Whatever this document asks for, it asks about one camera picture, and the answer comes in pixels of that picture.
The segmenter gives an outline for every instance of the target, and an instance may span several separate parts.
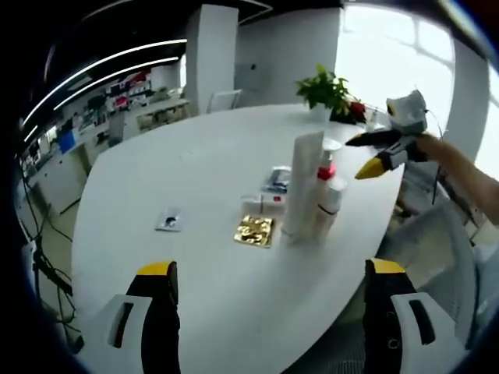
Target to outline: gold foil package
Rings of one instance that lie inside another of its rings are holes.
[[[237,227],[234,240],[258,247],[270,248],[273,231],[274,220],[272,218],[245,216]]]

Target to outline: blue object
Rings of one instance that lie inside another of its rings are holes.
[[[68,131],[60,134],[57,138],[57,143],[62,153],[66,153],[68,150],[75,146],[75,138],[73,137],[73,131]]]

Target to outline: human arm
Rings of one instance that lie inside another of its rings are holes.
[[[459,150],[433,136],[416,140],[428,159],[437,162],[464,189],[493,224],[499,224],[499,182],[481,172]]]

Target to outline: green leaves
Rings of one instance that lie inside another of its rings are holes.
[[[332,108],[339,114],[341,112],[347,115],[349,106],[346,102],[346,96],[349,90],[345,87],[345,78],[337,78],[333,72],[329,72],[321,64],[317,64],[317,75],[299,80],[297,95],[302,96],[305,102],[309,103],[310,108],[314,108],[321,103],[326,108]]]

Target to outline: oval table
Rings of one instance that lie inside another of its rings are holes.
[[[270,249],[234,241],[241,200],[272,166],[291,163],[297,136],[324,129],[344,143],[359,127],[310,122],[303,105],[243,108],[189,118],[126,141],[97,159],[73,240],[73,289],[83,338],[89,319],[136,271],[174,259],[179,269],[182,373],[277,373],[335,321],[376,255],[403,168],[356,181],[375,151],[342,147],[342,209],[324,247]],[[182,232],[155,231],[180,206]]]

